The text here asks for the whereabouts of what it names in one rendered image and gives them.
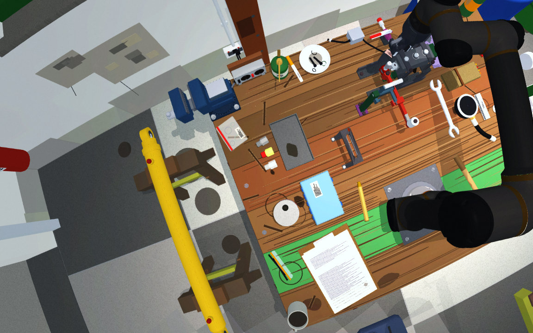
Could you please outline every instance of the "green jar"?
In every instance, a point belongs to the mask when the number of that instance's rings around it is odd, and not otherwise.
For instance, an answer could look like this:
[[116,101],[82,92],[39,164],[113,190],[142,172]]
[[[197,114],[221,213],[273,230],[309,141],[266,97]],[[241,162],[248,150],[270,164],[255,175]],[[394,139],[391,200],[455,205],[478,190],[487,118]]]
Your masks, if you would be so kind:
[[279,79],[279,66],[277,66],[277,59],[281,59],[283,63],[281,64],[281,79],[287,78],[287,74],[289,74],[289,62],[285,57],[274,57],[271,61],[271,70],[273,73],[273,76],[275,76],[276,79]]

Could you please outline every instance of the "white cup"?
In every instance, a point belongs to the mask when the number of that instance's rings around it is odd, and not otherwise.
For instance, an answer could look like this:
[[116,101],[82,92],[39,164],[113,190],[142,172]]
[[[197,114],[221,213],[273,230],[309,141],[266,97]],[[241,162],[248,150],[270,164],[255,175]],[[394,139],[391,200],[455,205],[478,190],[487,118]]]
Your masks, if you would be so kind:
[[307,306],[303,302],[295,301],[287,308],[287,324],[297,332],[307,326]]

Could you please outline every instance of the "robotic arm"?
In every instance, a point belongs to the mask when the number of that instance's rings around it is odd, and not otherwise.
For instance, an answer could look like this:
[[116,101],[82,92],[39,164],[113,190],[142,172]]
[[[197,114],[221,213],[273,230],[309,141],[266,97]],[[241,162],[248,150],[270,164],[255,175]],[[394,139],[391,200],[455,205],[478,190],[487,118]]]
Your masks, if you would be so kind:
[[393,52],[432,34],[440,64],[463,65],[484,55],[493,100],[499,110],[502,184],[479,190],[430,191],[387,203],[393,231],[440,230],[459,248],[527,234],[533,229],[533,117],[518,50],[524,28],[516,21],[462,20],[459,0],[420,0],[391,41]]

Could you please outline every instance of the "coffee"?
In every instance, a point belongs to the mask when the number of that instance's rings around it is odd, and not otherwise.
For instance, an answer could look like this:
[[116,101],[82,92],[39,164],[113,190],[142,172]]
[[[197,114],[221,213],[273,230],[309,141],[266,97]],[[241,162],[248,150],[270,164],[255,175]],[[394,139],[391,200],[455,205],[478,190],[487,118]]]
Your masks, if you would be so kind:
[[289,315],[289,324],[294,327],[302,327],[307,322],[307,316],[300,311],[293,312]]

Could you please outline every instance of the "open-end wrench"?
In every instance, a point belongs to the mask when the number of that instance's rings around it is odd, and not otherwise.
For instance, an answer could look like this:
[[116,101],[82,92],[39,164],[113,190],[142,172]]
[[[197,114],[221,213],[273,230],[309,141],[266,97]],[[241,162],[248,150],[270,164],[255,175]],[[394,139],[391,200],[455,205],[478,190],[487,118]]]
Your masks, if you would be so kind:
[[437,98],[440,99],[441,107],[444,109],[444,114],[446,115],[448,124],[450,125],[450,128],[448,130],[450,132],[450,137],[455,137],[455,135],[453,135],[452,133],[452,130],[454,130],[455,133],[459,135],[459,129],[453,125],[450,112],[448,111],[446,101],[444,100],[444,95],[442,95],[441,93],[441,81],[437,80],[437,88],[435,88],[435,85],[433,85],[433,80],[431,80],[431,82],[429,83],[429,86],[431,87],[432,91],[435,91],[435,93],[437,93]]

